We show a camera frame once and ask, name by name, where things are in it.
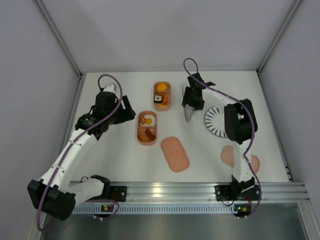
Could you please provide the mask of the white fried egg toy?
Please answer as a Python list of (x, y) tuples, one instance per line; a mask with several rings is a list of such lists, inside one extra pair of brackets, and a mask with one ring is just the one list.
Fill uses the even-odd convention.
[(144, 126), (145, 127), (155, 127), (157, 125), (157, 118), (153, 115), (145, 115), (145, 122)]

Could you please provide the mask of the metal tongs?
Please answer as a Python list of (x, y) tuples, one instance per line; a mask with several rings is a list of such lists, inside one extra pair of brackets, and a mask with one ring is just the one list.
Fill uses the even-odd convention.
[(195, 111), (193, 99), (193, 89), (186, 83), (182, 84), (182, 107), (184, 110), (184, 119), (189, 122)]

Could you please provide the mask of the brown toy sausage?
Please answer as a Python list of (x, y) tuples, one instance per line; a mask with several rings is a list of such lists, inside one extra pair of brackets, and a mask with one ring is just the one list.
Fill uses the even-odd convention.
[(148, 128), (145, 130), (145, 134), (150, 139), (151, 142), (153, 142), (156, 139), (156, 136)]

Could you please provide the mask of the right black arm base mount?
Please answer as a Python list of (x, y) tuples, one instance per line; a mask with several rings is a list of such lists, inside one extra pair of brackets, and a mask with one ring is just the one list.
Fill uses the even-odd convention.
[(214, 187), (216, 199), (218, 201), (257, 201), (260, 197), (261, 190), (258, 185), (245, 190), (240, 190), (232, 184), (216, 185)]

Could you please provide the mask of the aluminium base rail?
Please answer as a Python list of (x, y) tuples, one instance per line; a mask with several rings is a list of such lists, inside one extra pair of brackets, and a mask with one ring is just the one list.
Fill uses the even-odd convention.
[[(126, 186), (127, 204), (209, 204), (217, 201), (216, 182), (112, 182)], [(263, 182), (263, 203), (299, 203), (309, 201), (307, 188), (300, 182)]]

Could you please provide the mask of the pink box lid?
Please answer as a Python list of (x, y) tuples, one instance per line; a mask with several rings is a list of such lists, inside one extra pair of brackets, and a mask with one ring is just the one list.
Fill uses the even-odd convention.
[[(222, 149), (222, 152), (220, 154), (220, 159), (224, 164), (232, 168), (234, 167), (235, 160), (234, 160), (234, 149), (232, 145), (227, 145)], [(261, 163), (259, 158), (252, 154), (251, 167), (256, 174), (259, 172), (260, 166), (261, 166)]]
[(189, 168), (190, 160), (177, 137), (171, 136), (165, 138), (160, 146), (171, 171), (180, 173)]

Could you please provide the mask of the orange toy fried shrimp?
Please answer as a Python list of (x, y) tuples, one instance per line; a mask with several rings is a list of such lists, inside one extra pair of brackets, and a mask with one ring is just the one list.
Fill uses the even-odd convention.
[(138, 133), (137, 138), (140, 142), (147, 143), (149, 142), (149, 137), (145, 133)]

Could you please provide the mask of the black white sushi roll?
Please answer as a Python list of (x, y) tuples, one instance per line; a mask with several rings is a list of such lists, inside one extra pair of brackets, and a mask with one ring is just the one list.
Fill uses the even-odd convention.
[(153, 101), (156, 104), (161, 104), (163, 101), (163, 96), (162, 95), (155, 95)]

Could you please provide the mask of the orange round toy food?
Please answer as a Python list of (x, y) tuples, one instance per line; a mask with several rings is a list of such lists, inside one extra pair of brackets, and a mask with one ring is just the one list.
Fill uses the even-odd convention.
[(168, 89), (168, 85), (166, 83), (159, 83), (157, 86), (156, 86), (156, 89), (157, 91), (159, 92), (165, 92), (167, 91)]

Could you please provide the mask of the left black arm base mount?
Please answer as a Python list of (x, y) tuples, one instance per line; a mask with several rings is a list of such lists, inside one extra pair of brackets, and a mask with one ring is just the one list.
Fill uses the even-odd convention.
[(127, 186), (111, 186), (107, 195), (96, 196), (87, 200), (87, 202), (94, 202), (95, 200), (106, 201), (113, 200), (116, 202), (125, 202), (127, 198)]

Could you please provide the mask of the small brown toy meat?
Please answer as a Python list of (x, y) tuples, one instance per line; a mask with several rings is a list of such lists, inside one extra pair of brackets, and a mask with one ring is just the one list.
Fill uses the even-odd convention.
[(145, 124), (145, 123), (146, 123), (146, 119), (145, 119), (144, 117), (141, 117), (141, 118), (139, 119), (139, 122), (140, 122), (141, 124)]

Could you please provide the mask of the striped round plate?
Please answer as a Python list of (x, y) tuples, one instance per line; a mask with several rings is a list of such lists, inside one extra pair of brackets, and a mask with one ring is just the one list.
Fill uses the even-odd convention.
[(225, 115), (216, 106), (209, 108), (204, 115), (204, 124), (209, 132), (220, 138), (227, 138), (225, 131)]

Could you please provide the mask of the left aluminium frame post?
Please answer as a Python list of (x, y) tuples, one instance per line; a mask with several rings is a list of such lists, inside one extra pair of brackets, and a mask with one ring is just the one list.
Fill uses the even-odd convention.
[(48, 11), (47, 7), (45, 6), (44, 2), (42, 0), (33, 0), (32, 2), (34, 3), (35, 7), (38, 9), (41, 17), (43, 18), (43, 20), (47, 24), (49, 30), (53, 34), (53, 37), (57, 41), (60, 49), (64, 53), (67, 61), (71, 65), (73, 71), (75, 72), (77, 77), (79, 79), (81, 79), (83, 76), (83, 73), (81, 72), (80, 68), (78, 67), (74, 57), (72, 56), (71, 51), (69, 50), (63, 36), (61, 35), (55, 21), (53, 20), (51, 14)]

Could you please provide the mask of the pink lunch box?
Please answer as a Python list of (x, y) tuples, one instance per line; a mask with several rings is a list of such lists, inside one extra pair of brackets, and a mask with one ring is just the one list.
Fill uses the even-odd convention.
[(153, 86), (152, 102), (157, 111), (167, 111), (172, 103), (171, 84), (166, 81), (158, 81)]
[[(153, 115), (153, 116), (156, 117), (156, 126), (148, 127), (148, 126), (144, 126), (144, 124), (139, 122), (139, 119), (141, 117), (144, 117), (144, 116), (147, 116), (147, 115)], [(150, 129), (150, 131), (156, 136), (156, 139), (154, 141), (150, 141), (149, 140), (149, 142), (140, 142), (138, 140), (138, 142), (141, 145), (144, 145), (144, 146), (154, 145), (157, 142), (157, 137), (158, 137), (158, 118), (157, 118), (157, 114), (154, 111), (142, 111), (142, 112), (140, 112), (138, 117), (137, 117), (137, 128), (136, 129), (137, 129), (137, 133), (136, 133), (137, 140), (138, 140), (138, 133), (145, 134), (146, 129)]]

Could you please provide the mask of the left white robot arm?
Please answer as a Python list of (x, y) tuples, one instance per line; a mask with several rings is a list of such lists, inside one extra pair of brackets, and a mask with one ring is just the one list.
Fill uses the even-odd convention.
[(104, 200), (112, 195), (110, 180), (100, 175), (92, 175), (74, 186), (70, 183), (88, 151), (109, 126), (135, 118), (128, 97), (117, 97), (119, 91), (113, 83), (100, 89), (95, 104), (78, 119), (71, 138), (54, 164), (39, 180), (30, 181), (27, 191), (35, 209), (64, 221), (76, 206), (87, 200)]

